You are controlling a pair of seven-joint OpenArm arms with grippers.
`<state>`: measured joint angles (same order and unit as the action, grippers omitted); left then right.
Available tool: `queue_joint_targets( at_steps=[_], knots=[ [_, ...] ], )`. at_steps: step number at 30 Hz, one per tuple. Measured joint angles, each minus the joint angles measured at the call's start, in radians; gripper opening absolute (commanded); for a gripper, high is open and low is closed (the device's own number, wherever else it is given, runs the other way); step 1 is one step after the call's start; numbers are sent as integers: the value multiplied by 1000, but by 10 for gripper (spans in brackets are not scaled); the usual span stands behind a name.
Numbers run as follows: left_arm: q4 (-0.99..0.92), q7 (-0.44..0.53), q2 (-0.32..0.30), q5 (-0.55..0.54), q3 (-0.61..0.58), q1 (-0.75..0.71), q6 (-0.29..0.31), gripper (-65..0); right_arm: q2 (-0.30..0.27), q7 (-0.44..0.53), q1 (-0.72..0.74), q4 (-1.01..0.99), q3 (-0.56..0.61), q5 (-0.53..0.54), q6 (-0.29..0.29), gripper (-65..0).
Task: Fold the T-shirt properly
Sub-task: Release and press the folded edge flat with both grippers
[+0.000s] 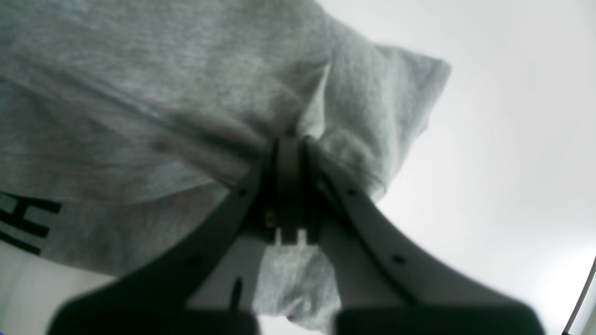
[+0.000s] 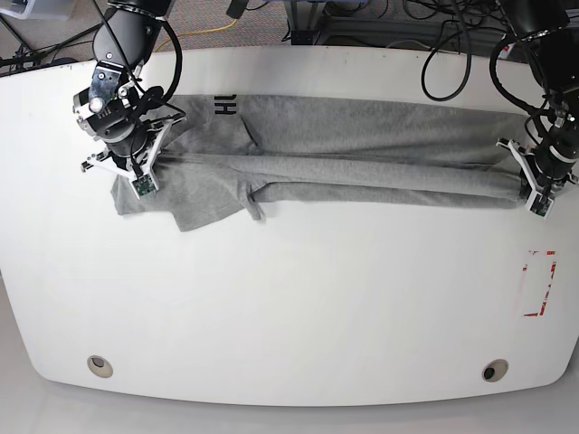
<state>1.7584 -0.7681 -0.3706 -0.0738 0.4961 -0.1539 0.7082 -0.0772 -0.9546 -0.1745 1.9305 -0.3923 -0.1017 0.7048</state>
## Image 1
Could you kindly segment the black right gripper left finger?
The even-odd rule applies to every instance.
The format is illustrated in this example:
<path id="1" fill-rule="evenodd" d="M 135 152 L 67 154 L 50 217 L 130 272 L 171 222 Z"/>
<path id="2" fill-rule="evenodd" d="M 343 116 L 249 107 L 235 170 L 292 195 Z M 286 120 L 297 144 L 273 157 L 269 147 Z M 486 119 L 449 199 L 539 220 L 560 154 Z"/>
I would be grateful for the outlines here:
<path id="1" fill-rule="evenodd" d="M 268 245 L 304 227 L 304 142 L 276 139 L 188 237 L 118 282 L 70 301 L 52 335 L 257 335 L 251 311 Z"/>

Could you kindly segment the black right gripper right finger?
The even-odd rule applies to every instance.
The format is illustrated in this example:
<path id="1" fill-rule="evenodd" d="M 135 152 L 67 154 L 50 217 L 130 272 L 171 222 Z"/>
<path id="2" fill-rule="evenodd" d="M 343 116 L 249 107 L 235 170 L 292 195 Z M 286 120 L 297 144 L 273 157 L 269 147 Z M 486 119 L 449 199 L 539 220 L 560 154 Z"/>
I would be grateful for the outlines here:
<path id="1" fill-rule="evenodd" d="M 336 335 L 542 335 L 534 310 L 445 265 L 401 233 L 367 193 L 303 140 L 306 240 L 334 269 Z"/>

